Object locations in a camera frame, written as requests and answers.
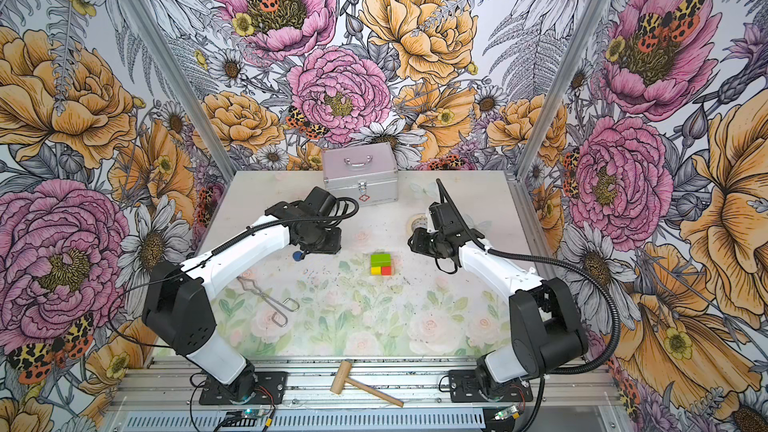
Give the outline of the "green wood block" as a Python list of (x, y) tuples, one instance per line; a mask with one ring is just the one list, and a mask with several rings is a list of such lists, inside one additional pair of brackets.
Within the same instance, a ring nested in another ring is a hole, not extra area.
[(370, 256), (370, 266), (375, 267), (390, 267), (392, 264), (391, 255), (389, 253), (375, 253)]

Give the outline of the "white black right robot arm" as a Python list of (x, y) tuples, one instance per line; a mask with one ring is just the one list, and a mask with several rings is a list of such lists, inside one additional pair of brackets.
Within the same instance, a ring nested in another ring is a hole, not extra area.
[(477, 360), (476, 383), (485, 397), (494, 398), (526, 380), (586, 370), (568, 365), (587, 352), (588, 340), (562, 280), (544, 279), (502, 257), (446, 202), (430, 205), (427, 225), (413, 231), (408, 245), (437, 263), (451, 261), (452, 273), (472, 274), (507, 301), (510, 343)]

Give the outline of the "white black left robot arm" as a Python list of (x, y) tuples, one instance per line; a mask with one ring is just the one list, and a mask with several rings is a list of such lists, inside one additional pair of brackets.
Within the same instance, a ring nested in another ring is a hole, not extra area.
[(356, 200), (313, 188), (303, 200), (279, 202), (221, 245), (174, 264), (159, 262), (147, 284), (142, 321), (177, 355), (198, 366), (234, 403), (257, 390), (253, 364), (217, 331), (211, 302), (243, 272), (288, 246), (301, 257), (341, 249), (342, 221)]

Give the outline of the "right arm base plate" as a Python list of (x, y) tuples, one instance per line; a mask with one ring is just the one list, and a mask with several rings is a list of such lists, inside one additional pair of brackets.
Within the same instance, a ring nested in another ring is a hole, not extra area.
[(531, 387), (519, 379), (498, 383), (490, 377), (480, 378), (475, 370), (450, 370), (448, 388), (453, 403), (528, 403), (534, 399)]

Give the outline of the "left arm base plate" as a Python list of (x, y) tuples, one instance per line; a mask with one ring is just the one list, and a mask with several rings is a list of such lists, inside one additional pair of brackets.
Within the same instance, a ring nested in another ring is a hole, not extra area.
[(206, 376), (198, 402), (204, 406), (280, 405), (283, 401), (287, 377), (286, 372), (256, 372), (254, 374), (255, 390), (246, 398), (237, 398), (212, 376)]

